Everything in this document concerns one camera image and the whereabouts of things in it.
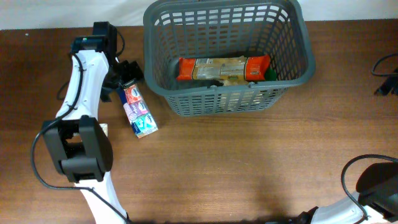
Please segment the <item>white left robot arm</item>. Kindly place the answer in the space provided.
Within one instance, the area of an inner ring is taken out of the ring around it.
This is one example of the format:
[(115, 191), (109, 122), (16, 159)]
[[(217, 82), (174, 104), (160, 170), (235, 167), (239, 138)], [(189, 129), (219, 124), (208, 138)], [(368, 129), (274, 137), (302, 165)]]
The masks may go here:
[(136, 62), (120, 62), (117, 28), (95, 22), (93, 33), (71, 46), (72, 75), (53, 121), (43, 123), (42, 137), (56, 171), (80, 191), (96, 223), (130, 223), (111, 180), (113, 149), (108, 129), (98, 121), (100, 101), (144, 78)]

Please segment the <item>grey plastic basket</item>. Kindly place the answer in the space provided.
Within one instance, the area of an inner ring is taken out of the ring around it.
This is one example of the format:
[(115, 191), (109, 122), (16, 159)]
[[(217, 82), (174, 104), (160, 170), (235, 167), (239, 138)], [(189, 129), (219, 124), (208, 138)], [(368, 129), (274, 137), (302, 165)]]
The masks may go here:
[[(156, 1), (145, 11), (144, 77), (180, 116), (261, 111), (315, 73), (308, 30), (297, 1)], [(223, 86), (179, 81), (180, 58), (267, 54), (272, 82)]]

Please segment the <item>colourful tissue multipack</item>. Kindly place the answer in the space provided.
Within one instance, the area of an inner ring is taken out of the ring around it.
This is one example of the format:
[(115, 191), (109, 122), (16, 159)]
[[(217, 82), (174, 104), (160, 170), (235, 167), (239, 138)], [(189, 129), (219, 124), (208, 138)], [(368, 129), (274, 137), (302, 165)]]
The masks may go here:
[(134, 134), (143, 138), (158, 130), (154, 117), (144, 101), (138, 85), (116, 90)]

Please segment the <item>red spaghetti packet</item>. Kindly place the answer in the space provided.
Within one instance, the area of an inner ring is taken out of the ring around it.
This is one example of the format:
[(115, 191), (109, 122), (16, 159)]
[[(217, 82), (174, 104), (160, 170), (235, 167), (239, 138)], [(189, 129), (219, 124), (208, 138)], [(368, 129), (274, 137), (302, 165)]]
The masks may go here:
[(177, 80), (265, 81), (271, 57), (179, 58)]

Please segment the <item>green lidded jar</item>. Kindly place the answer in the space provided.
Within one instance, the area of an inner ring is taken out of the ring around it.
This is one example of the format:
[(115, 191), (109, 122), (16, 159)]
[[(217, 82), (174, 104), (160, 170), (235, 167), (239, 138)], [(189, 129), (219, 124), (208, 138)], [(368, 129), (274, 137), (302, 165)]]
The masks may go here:
[(268, 82), (274, 82), (277, 80), (277, 73), (275, 70), (271, 69), (270, 67), (267, 69), (265, 75), (264, 75), (266, 81)]

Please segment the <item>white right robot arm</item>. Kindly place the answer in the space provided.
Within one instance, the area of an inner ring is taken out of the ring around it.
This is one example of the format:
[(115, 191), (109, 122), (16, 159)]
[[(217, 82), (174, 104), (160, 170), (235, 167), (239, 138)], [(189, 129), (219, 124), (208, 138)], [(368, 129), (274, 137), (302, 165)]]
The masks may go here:
[[(355, 162), (380, 159), (359, 177), (356, 190), (346, 186), (346, 172)], [(397, 158), (364, 154), (346, 163), (341, 171), (341, 186), (346, 197), (325, 207), (300, 214), (292, 223), (393, 223), (397, 221)]]

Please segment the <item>brown white snack wrapper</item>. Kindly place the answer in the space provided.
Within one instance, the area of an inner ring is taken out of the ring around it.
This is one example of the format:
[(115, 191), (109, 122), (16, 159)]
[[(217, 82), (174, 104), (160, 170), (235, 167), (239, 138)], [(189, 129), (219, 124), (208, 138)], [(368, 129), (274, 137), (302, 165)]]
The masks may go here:
[(107, 124), (100, 124), (101, 129), (105, 133), (106, 136), (108, 136), (108, 125)]

